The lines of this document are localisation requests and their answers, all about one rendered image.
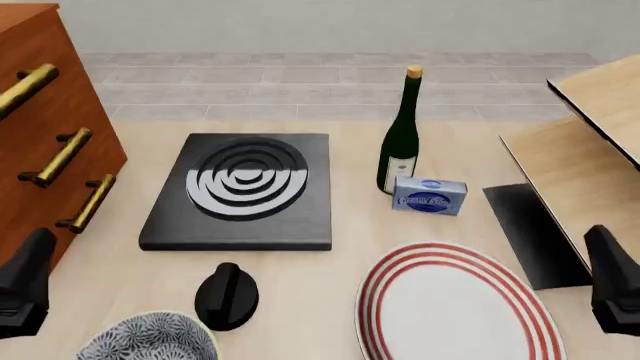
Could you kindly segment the wooden cabinet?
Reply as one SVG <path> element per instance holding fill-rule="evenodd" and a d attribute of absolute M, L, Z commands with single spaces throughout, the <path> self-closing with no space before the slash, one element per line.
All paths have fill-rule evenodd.
<path fill-rule="evenodd" d="M 78 234 L 55 227 L 74 218 L 92 189 L 88 180 L 117 176 L 124 149 L 53 3 L 0 3 L 0 94 L 17 73 L 52 64 L 58 77 L 0 121 L 0 265 L 36 229 L 56 236 L 58 263 Z M 92 137 L 48 188 L 17 179 L 41 170 L 63 146 L 58 134 L 88 128 Z"/>

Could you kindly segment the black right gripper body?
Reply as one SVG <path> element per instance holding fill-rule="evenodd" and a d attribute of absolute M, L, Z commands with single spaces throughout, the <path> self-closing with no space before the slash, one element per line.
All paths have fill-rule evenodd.
<path fill-rule="evenodd" d="M 603 332 L 640 336 L 640 298 L 592 302 L 592 311 Z"/>

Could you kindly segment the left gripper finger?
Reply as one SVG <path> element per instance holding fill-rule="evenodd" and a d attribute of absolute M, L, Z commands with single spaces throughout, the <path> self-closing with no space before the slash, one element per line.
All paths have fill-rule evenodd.
<path fill-rule="evenodd" d="M 4 264 L 0 265 L 0 292 L 27 292 L 48 267 L 56 236 L 47 228 L 34 230 Z"/>

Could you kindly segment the white plate with red rings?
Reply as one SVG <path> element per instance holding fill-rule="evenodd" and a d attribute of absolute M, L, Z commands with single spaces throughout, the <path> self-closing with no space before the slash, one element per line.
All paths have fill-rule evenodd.
<path fill-rule="evenodd" d="M 568 360 L 534 290 L 455 243 L 401 245 L 374 263 L 355 326 L 365 360 Z"/>

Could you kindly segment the pale wooden rack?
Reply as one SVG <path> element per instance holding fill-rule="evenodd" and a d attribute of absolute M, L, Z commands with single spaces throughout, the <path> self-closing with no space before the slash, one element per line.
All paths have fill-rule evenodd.
<path fill-rule="evenodd" d="M 526 181 L 484 191 L 535 290 L 591 283 L 595 225 L 640 263 L 640 54 L 548 86 L 571 115 L 502 135 Z"/>

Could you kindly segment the dark green wine bottle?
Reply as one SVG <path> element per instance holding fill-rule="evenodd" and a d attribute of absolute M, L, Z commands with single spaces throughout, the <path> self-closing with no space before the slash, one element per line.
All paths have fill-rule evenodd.
<path fill-rule="evenodd" d="M 397 116 L 381 145 L 376 184 L 385 194 L 393 194 L 397 176 L 413 176 L 415 171 L 419 154 L 416 106 L 423 73 L 421 65 L 407 68 Z"/>

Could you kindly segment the flat black stove plate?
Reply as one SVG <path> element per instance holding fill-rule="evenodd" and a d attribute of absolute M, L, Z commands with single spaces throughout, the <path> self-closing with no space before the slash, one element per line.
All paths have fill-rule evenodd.
<path fill-rule="evenodd" d="M 139 235 L 144 251 L 328 251 L 328 134 L 190 134 Z"/>

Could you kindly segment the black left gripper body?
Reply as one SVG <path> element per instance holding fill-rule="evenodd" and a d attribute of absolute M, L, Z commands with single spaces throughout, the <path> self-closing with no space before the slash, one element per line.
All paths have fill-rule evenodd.
<path fill-rule="evenodd" d="M 16 293 L 0 289 L 0 338 L 37 335 L 48 309 L 47 292 Z"/>

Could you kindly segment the round black stove knob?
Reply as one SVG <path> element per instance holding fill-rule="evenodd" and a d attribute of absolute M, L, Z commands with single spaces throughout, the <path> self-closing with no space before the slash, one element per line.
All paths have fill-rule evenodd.
<path fill-rule="evenodd" d="M 194 307 L 199 320 L 216 332 L 243 326 L 257 310 L 259 291 L 254 278 L 236 263 L 221 263 L 198 288 Z"/>

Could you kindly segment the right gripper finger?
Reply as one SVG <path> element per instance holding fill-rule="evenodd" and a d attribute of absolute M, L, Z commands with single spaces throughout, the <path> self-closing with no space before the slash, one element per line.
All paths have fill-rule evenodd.
<path fill-rule="evenodd" d="M 640 301 L 640 264 L 604 225 L 584 235 L 593 278 L 593 301 Z"/>

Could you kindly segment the blue patterned bowl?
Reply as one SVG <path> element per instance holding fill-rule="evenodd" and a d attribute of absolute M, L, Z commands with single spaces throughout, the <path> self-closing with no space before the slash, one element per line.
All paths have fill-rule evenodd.
<path fill-rule="evenodd" d="M 175 311 L 151 311 L 95 335 L 75 360 L 221 360 L 221 352 L 200 320 Z"/>

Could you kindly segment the blue cream cheese box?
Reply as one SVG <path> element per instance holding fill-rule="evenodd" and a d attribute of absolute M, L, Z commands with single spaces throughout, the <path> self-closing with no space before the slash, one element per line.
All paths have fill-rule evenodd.
<path fill-rule="evenodd" d="M 467 194 L 464 182 L 397 176 L 392 209 L 456 216 Z"/>

